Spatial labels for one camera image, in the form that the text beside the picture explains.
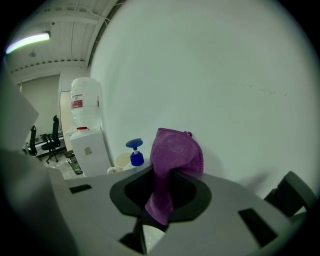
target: white container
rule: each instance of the white container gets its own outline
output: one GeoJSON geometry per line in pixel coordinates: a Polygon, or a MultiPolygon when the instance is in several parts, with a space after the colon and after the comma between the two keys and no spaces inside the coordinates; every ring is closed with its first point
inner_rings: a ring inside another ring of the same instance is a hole
{"type": "Polygon", "coordinates": [[[110,167],[107,171],[108,174],[110,173],[117,173],[121,172],[126,165],[128,165],[130,162],[130,155],[131,153],[124,153],[119,155],[115,160],[114,160],[114,167],[110,167]]]}
{"type": "Polygon", "coordinates": [[[85,177],[107,174],[111,164],[100,128],[78,130],[70,142],[85,177]]]}
{"type": "Polygon", "coordinates": [[[154,226],[142,225],[142,228],[146,253],[149,254],[166,233],[154,226]]]}
{"type": "Polygon", "coordinates": [[[71,112],[76,128],[99,127],[100,83],[90,77],[80,77],[71,84],[71,112]]]}

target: purple cloth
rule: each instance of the purple cloth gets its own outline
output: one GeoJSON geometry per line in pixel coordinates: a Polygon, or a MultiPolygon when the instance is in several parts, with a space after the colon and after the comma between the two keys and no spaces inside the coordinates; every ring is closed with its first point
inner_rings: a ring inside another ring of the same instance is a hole
{"type": "Polygon", "coordinates": [[[169,193],[171,169],[204,171],[204,159],[191,132],[159,128],[152,144],[150,161],[154,170],[154,191],[145,205],[147,212],[162,225],[168,224],[173,211],[169,193]]]}

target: office chair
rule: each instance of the office chair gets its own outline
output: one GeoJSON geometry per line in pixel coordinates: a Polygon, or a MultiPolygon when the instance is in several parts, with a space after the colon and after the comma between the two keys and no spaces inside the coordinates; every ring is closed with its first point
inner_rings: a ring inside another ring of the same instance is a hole
{"type": "Polygon", "coordinates": [[[30,142],[29,142],[29,155],[31,156],[36,156],[37,155],[37,149],[36,149],[36,133],[37,133],[37,128],[35,126],[32,126],[31,128],[31,137],[30,137],[30,142]]]}
{"type": "Polygon", "coordinates": [[[49,150],[49,157],[46,160],[47,164],[49,164],[49,160],[54,157],[55,161],[58,162],[56,157],[57,150],[60,146],[60,140],[58,138],[58,128],[59,128],[59,118],[55,115],[53,117],[53,127],[52,127],[52,139],[50,138],[49,134],[43,134],[42,138],[46,142],[46,144],[42,145],[42,150],[49,150]]]}

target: fluorescent light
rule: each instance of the fluorescent light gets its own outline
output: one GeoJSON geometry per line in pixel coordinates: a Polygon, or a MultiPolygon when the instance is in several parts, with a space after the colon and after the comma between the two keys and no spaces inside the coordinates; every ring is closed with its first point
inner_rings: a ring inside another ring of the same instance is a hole
{"type": "Polygon", "coordinates": [[[35,34],[32,36],[28,36],[24,39],[19,40],[18,42],[14,42],[13,44],[10,44],[9,47],[6,49],[5,53],[9,54],[12,51],[22,47],[26,46],[35,42],[40,42],[40,41],[45,41],[49,40],[50,36],[48,33],[40,33],[40,34],[35,34]]]}

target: blue pump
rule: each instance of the blue pump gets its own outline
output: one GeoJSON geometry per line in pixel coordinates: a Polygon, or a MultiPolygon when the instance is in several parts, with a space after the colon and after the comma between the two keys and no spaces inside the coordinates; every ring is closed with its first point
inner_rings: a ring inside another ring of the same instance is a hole
{"type": "Polygon", "coordinates": [[[136,138],[133,140],[128,141],[125,146],[128,148],[132,148],[134,151],[130,155],[131,164],[133,166],[141,166],[144,164],[144,155],[138,151],[138,147],[141,146],[144,142],[141,138],[136,138]]]}

